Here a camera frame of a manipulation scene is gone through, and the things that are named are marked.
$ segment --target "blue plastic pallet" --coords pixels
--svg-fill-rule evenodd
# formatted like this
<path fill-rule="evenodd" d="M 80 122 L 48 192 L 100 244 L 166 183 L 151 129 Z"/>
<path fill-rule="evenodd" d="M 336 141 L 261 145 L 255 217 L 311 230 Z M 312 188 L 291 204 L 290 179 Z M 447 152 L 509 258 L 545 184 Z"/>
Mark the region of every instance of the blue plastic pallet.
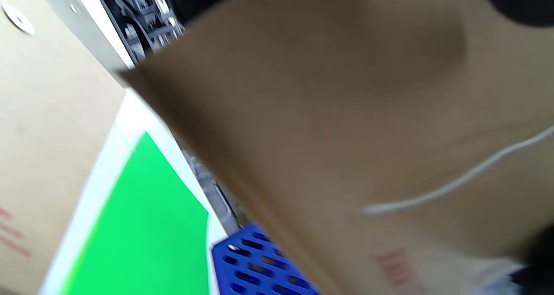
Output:
<path fill-rule="evenodd" d="M 317 295 L 254 224 L 216 244 L 212 255 L 221 295 Z"/>

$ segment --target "pallet hole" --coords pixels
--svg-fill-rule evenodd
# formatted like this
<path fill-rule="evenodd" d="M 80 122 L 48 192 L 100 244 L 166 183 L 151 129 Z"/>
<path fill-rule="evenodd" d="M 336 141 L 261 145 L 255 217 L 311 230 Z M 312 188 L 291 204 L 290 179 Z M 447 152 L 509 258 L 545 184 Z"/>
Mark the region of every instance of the pallet hole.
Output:
<path fill-rule="evenodd" d="M 287 263 L 275 260 L 273 258 L 269 258 L 269 257 L 264 256 L 264 257 L 261 258 L 261 261 L 263 261 L 264 263 L 266 263 L 268 265 L 272 265 L 274 267 L 277 267 L 279 269 L 283 269 L 283 270 L 289 269 L 289 265 L 287 265 Z"/>
<path fill-rule="evenodd" d="M 258 240 L 264 240 L 265 242 L 271 242 L 269 240 L 269 238 L 267 238 L 267 236 L 265 236 L 265 234 L 261 234 L 259 232 L 255 232 L 252 234 L 252 236 Z"/>
<path fill-rule="evenodd" d="M 236 260 L 235 258 L 230 257 L 230 256 L 223 257 L 223 261 L 230 264 L 230 265 L 233 265 L 233 266 L 235 266 L 239 263 L 238 260 Z"/>
<path fill-rule="evenodd" d="M 251 248 L 255 248 L 256 250 L 263 250 L 264 249 L 264 246 L 262 244 L 259 244 L 257 242 L 254 242 L 253 240 L 246 240 L 246 239 L 242 239 L 241 240 L 242 244 L 244 244 L 245 246 L 248 246 L 248 247 L 251 247 Z"/>
<path fill-rule="evenodd" d="M 230 289 L 232 289 L 233 291 L 239 294 L 244 294 L 246 292 L 246 288 L 242 285 L 238 285 L 237 283 L 231 283 L 229 287 Z"/>
<path fill-rule="evenodd" d="M 233 246 L 231 244 L 227 246 L 227 249 L 229 250 L 229 252 L 233 252 L 235 254 L 239 254 L 244 257 L 250 257 L 250 255 L 252 255 L 252 253 L 250 253 L 249 251 Z"/>
<path fill-rule="evenodd" d="M 253 263 L 249 263 L 248 264 L 248 269 L 252 270 L 252 271 L 255 271 L 255 272 L 258 272 L 258 273 L 261 273 L 262 275 L 266 276 L 266 277 L 273 277 L 273 275 L 275 275 L 275 273 L 267 268 L 264 268 L 264 267 L 261 267 L 261 266 L 258 266 L 258 265 L 254 265 Z"/>
<path fill-rule="evenodd" d="M 288 287 L 283 287 L 282 285 L 273 285 L 272 289 L 273 291 L 276 291 L 277 293 L 282 295 L 301 295 L 297 291 L 293 291 L 292 289 L 289 289 Z"/>
<path fill-rule="evenodd" d="M 300 279 L 298 277 L 288 276 L 287 281 L 289 281 L 289 283 L 292 283 L 294 285 L 298 285 L 299 287 L 303 287 L 305 289 L 310 288 L 310 284 L 306 280 Z"/>
<path fill-rule="evenodd" d="M 241 271 L 236 271 L 235 277 L 237 277 L 238 279 L 241 279 L 242 281 L 246 281 L 254 285 L 260 285 L 260 279 L 258 279 L 257 277 L 253 277 L 251 275 L 247 275 L 246 273 Z"/>

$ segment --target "cardboard surface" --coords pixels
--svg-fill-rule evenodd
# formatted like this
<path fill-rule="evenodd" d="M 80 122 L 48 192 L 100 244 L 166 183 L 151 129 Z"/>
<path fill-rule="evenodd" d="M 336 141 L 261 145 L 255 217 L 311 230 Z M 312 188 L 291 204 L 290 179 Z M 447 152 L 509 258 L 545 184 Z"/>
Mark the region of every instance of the cardboard surface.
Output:
<path fill-rule="evenodd" d="M 0 0 L 0 289 L 37 293 L 125 91 L 44 0 Z"/>
<path fill-rule="evenodd" d="M 471 294 L 554 221 L 552 29 L 486 0 L 230 0 L 125 77 L 325 295 Z"/>

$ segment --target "cardboard box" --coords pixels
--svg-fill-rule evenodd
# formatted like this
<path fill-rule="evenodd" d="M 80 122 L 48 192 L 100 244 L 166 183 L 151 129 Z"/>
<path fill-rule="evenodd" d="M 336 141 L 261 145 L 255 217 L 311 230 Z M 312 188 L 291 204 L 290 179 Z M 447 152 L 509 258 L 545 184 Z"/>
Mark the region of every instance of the cardboard box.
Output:
<path fill-rule="evenodd" d="M 36 30 L 0 19 L 0 292 L 35 295 L 125 91 L 44 0 L 0 1 Z"/>
<path fill-rule="evenodd" d="M 554 220 L 551 29 L 487 0 L 229 0 L 125 74 L 325 295 L 471 294 Z"/>

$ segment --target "green panel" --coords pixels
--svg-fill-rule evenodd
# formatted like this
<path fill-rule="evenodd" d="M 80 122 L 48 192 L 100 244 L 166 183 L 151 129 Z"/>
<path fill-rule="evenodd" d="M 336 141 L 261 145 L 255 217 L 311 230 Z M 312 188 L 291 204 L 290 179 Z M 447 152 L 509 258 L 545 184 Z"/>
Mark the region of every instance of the green panel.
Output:
<path fill-rule="evenodd" d="M 208 212 L 145 133 L 64 288 L 65 295 L 207 295 Z"/>

